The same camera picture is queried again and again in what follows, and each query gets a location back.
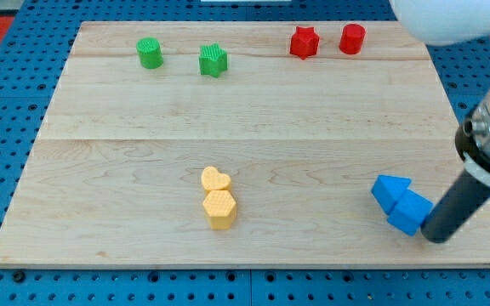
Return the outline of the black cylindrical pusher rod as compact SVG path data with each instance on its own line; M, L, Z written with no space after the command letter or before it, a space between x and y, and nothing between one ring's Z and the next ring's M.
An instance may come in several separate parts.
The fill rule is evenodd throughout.
M490 187L463 170L422 223L422 235L447 242L489 198Z

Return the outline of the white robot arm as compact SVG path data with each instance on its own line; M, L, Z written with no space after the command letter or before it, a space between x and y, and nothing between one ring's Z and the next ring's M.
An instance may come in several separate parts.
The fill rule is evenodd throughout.
M431 46L490 35L490 1L390 0L408 33ZM490 198L490 89L455 134L462 173L421 226L431 242L444 243Z

